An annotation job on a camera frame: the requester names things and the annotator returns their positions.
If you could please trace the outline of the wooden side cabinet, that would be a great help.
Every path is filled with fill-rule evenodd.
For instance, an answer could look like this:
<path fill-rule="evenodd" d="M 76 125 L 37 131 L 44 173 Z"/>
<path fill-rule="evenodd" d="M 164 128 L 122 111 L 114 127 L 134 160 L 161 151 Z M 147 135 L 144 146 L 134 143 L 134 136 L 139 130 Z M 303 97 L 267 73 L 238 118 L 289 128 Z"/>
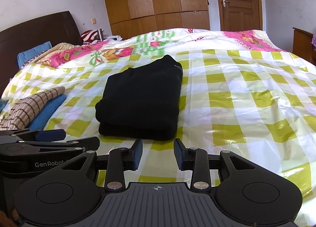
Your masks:
<path fill-rule="evenodd" d="M 315 65 L 315 46 L 312 39 L 313 34 L 293 27 L 292 53 Z"/>

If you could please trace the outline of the beige striped folded garment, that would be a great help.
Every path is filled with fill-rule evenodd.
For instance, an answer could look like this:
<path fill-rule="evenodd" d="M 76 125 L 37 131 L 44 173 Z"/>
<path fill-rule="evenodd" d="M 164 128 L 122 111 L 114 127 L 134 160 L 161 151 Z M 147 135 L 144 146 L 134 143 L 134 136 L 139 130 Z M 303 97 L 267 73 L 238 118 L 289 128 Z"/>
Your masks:
<path fill-rule="evenodd" d="M 39 114 L 48 101 L 64 94 L 64 92 L 64 86 L 57 86 L 20 99 L 12 106 L 8 116 L 1 120 L 1 131 L 24 129 Z"/>

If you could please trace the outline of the wooden wardrobe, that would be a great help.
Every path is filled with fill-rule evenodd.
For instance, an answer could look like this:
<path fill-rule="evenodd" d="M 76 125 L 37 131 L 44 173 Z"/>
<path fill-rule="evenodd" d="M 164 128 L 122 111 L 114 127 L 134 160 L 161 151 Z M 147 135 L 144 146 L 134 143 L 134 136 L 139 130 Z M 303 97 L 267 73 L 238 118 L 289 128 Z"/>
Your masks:
<path fill-rule="evenodd" d="M 105 0 L 113 35 L 123 39 L 169 28 L 210 28 L 207 0 Z"/>

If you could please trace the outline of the wooden door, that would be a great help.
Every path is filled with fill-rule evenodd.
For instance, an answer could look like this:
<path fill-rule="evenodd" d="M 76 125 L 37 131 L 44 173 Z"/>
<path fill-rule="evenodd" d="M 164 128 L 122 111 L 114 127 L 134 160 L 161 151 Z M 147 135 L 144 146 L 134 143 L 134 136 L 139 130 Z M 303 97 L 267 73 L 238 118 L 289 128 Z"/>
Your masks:
<path fill-rule="evenodd" d="M 218 0 L 222 31 L 262 30 L 262 0 Z"/>

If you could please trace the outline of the blue pillow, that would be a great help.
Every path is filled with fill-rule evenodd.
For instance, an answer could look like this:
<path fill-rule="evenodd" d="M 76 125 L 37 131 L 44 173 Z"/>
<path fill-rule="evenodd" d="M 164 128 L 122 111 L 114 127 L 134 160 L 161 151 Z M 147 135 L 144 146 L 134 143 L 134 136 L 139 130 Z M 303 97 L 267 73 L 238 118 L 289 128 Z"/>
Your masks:
<path fill-rule="evenodd" d="M 43 44 L 40 44 L 29 50 L 19 53 L 17 55 L 18 67 L 21 69 L 25 65 L 25 63 L 27 63 L 30 59 L 35 58 L 36 56 L 40 55 L 41 53 L 51 48 L 52 48 L 51 42 L 47 41 Z"/>

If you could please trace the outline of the blue folded garment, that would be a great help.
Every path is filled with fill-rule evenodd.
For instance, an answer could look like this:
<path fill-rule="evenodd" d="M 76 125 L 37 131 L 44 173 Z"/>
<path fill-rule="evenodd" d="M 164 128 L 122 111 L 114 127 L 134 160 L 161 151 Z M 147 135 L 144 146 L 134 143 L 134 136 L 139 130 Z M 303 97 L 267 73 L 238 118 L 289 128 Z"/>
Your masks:
<path fill-rule="evenodd" d="M 65 94 L 61 94 L 58 97 L 49 100 L 26 128 L 29 130 L 44 130 L 44 127 L 48 123 L 48 120 L 65 100 Z"/>

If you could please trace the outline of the purple item on cabinet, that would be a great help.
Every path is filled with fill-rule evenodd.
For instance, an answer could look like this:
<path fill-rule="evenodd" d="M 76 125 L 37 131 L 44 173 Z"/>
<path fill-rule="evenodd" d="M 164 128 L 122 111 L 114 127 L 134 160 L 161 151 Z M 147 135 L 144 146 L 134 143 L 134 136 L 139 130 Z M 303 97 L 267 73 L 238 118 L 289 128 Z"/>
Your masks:
<path fill-rule="evenodd" d="M 312 45 L 314 48 L 316 48 L 316 34 L 313 34 Z"/>

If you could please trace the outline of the red white striped cloth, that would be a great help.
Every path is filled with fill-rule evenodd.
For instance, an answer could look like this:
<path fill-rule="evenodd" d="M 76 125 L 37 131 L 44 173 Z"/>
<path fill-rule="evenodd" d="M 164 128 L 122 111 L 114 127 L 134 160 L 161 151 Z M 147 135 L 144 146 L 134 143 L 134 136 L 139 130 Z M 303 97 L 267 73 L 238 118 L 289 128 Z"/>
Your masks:
<path fill-rule="evenodd" d="M 81 39 L 83 40 L 83 43 L 91 43 L 95 39 L 97 39 L 97 36 L 98 36 L 98 29 L 86 30 L 81 34 Z"/>

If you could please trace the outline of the checkered floral bed quilt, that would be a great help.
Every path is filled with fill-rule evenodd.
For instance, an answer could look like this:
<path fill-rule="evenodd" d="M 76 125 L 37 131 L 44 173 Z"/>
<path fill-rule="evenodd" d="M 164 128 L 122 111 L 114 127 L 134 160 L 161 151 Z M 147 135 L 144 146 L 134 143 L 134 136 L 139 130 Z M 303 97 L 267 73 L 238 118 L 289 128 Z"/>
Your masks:
<path fill-rule="evenodd" d="M 177 137 L 217 154 L 226 149 L 295 183 L 298 226 L 315 225 L 315 67 L 276 48 L 264 31 L 224 34 L 174 28 L 81 48 L 56 45 L 5 88 L 1 119 L 22 98 L 64 86 L 45 128 L 68 139 L 99 135 L 95 105 L 107 79 L 170 55 L 183 68 Z"/>

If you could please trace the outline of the metal thermos cup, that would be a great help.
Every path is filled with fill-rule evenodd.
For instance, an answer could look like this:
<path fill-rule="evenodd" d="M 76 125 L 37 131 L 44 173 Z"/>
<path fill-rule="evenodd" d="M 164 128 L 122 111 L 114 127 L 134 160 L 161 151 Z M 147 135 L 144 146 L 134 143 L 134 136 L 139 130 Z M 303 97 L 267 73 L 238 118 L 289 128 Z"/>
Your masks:
<path fill-rule="evenodd" d="M 99 36 L 99 40 L 100 40 L 100 41 L 103 41 L 103 40 L 104 40 L 104 38 L 103 38 L 103 31 L 102 31 L 101 28 L 98 29 L 98 36 Z"/>

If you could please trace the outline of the black knit sweater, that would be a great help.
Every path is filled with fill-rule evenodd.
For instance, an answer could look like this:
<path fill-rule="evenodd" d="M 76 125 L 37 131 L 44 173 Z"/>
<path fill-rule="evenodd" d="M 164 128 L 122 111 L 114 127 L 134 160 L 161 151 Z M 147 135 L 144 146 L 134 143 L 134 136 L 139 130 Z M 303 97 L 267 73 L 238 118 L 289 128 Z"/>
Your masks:
<path fill-rule="evenodd" d="M 165 55 L 108 77 L 95 106 L 103 136 L 172 140 L 177 133 L 182 65 Z"/>

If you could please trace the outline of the dark wooden headboard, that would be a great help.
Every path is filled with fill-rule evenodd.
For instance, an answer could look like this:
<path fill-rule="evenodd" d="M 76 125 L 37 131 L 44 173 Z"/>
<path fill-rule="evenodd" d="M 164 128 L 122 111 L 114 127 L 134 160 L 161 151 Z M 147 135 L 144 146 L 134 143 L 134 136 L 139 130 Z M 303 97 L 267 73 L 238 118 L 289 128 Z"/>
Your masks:
<path fill-rule="evenodd" d="M 38 17 L 1 31 L 1 92 L 18 72 L 17 55 L 44 42 L 82 45 L 77 25 L 69 11 Z"/>

